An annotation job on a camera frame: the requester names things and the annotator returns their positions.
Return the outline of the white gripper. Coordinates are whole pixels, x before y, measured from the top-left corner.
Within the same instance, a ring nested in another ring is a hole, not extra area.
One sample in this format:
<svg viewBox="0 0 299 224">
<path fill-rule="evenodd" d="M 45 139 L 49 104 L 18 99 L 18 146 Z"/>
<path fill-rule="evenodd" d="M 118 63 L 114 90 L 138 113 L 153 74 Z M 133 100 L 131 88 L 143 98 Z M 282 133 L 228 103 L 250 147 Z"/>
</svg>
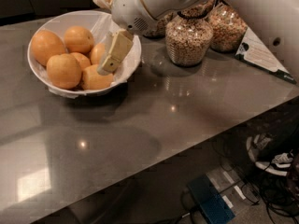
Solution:
<svg viewBox="0 0 299 224">
<path fill-rule="evenodd" d="M 155 27 L 156 20 L 151 17 L 141 0 L 93 0 L 93 2 L 100 8 L 111 10 L 112 20 L 123 28 L 114 33 L 109 32 L 105 37 L 105 52 L 100 59 L 97 72 L 101 76 L 107 76 L 118 69 L 130 52 L 134 44 L 132 34 L 147 33 Z"/>
</svg>

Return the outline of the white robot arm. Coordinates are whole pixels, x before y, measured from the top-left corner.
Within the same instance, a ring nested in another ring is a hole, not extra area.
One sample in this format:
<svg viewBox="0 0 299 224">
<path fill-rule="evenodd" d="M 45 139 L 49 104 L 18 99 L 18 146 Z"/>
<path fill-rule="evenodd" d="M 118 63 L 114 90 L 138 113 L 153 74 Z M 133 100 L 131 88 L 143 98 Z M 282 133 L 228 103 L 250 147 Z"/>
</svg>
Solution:
<svg viewBox="0 0 299 224">
<path fill-rule="evenodd" d="M 132 34 L 143 35 L 172 11 L 206 0 L 93 0 L 111 11 L 112 20 Z M 299 79 L 299 0 L 224 0 L 276 56 L 291 76 Z"/>
</svg>

